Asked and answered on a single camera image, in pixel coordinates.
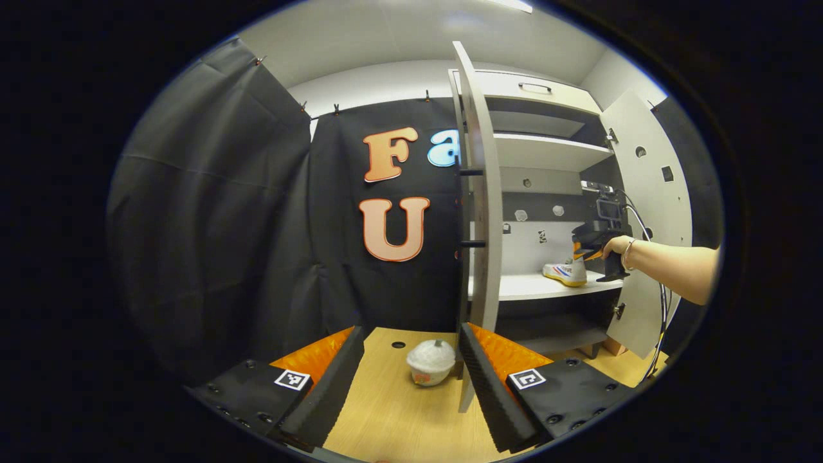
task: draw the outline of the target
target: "ceiling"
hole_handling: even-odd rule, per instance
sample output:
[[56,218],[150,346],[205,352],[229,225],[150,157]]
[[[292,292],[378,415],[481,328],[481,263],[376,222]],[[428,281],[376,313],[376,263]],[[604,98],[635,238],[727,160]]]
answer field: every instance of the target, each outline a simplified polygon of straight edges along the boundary
[[580,84],[606,50],[536,7],[527,14],[486,0],[306,0],[239,36],[286,88],[372,64],[454,59],[453,40],[472,61]]

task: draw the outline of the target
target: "drawer handle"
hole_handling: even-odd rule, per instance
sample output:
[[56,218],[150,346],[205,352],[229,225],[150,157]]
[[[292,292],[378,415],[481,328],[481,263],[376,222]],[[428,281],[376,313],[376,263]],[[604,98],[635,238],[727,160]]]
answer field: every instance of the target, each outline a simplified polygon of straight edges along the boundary
[[551,93],[551,88],[550,87],[547,87],[545,85],[540,85],[539,83],[520,82],[519,84],[517,84],[517,86],[520,87],[521,90],[526,90],[525,88],[523,88],[524,85],[533,85],[535,87],[543,87],[543,88],[546,89],[546,93]]

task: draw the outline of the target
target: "ceiling light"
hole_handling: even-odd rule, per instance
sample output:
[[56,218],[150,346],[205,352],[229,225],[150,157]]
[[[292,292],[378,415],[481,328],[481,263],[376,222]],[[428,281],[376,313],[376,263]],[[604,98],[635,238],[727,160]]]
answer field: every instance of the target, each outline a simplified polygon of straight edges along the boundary
[[488,0],[489,2],[497,3],[503,5],[504,7],[514,8],[515,10],[520,10],[521,12],[526,12],[528,14],[532,14],[532,7],[529,5],[520,2],[519,0]]

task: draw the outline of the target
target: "cable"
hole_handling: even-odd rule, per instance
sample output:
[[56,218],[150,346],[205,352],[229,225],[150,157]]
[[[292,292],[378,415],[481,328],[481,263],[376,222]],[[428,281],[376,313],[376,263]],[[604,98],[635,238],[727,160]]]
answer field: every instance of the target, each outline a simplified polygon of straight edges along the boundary
[[[640,214],[637,213],[635,209],[634,202],[629,198],[629,195],[625,193],[625,191],[619,189],[618,191],[622,192],[625,198],[629,201],[630,204],[627,204],[625,208],[629,209],[637,219],[637,222],[640,224],[640,228],[643,229],[643,234],[646,237],[646,241],[651,241],[651,237],[649,237],[649,233],[646,231],[646,224],[643,223],[643,220],[640,218]],[[668,306],[671,303],[671,296],[669,297],[669,303],[666,302],[666,287],[663,286],[663,283],[658,282],[660,287],[660,338],[658,339],[657,345],[654,347],[654,355],[652,356],[652,362],[649,364],[649,368],[646,370],[646,373],[643,375],[643,378],[640,379],[640,382],[643,382],[649,379],[649,376],[654,371],[655,367],[658,364],[658,357],[660,356],[660,347],[663,345],[663,338],[666,336],[666,321],[668,320]]]

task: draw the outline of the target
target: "shoe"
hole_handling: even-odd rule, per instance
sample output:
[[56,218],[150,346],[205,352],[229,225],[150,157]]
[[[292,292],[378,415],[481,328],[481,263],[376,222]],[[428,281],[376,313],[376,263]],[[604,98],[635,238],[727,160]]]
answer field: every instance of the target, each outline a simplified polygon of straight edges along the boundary
[[583,257],[577,260],[567,259],[565,264],[543,265],[543,276],[557,280],[572,288],[583,286],[588,281]]

